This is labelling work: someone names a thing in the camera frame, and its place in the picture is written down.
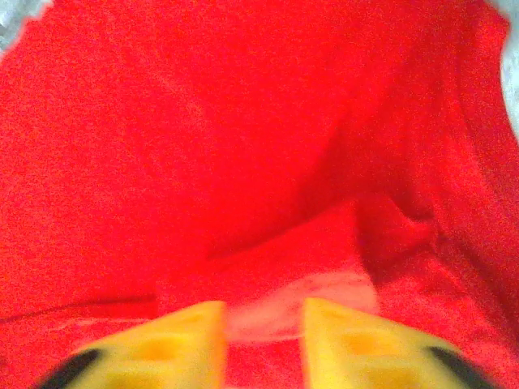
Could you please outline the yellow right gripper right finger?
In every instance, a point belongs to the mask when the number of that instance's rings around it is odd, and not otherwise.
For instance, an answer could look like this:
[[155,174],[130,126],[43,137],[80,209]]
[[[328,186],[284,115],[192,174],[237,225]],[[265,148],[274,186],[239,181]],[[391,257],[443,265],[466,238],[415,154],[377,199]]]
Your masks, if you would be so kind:
[[309,297],[302,308],[305,389],[497,389],[454,345]]

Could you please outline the red t-shirt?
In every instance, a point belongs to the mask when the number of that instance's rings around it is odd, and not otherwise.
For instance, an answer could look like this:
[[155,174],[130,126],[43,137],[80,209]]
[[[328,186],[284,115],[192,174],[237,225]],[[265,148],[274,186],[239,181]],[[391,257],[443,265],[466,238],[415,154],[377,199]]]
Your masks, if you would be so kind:
[[519,143],[488,0],[54,0],[0,59],[0,389],[203,302],[306,389],[307,297],[519,389]]

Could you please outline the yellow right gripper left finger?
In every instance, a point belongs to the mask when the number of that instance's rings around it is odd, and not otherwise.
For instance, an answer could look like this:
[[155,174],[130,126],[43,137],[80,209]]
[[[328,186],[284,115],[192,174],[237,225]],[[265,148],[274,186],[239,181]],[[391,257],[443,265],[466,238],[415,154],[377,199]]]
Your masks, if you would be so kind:
[[224,389],[225,303],[205,301],[78,348],[38,389]]

